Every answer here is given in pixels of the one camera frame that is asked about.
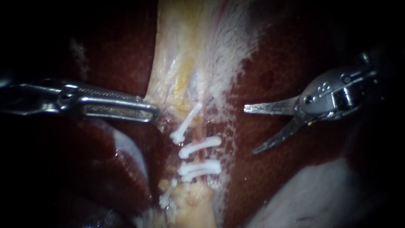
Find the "scissor blade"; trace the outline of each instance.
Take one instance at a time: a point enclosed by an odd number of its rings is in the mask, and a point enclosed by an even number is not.
[[[279,143],[284,142],[286,139],[294,135],[305,125],[306,122],[303,119],[299,117],[294,117],[286,126],[284,126],[283,129],[281,129],[281,131],[279,131],[276,135],[270,138],[267,142],[263,143],[261,146],[254,149],[253,153],[258,154],[260,152],[263,152],[269,148],[278,145]]]
[[[248,104],[243,111],[246,113],[270,115],[294,115],[294,106],[299,96],[271,103]]]

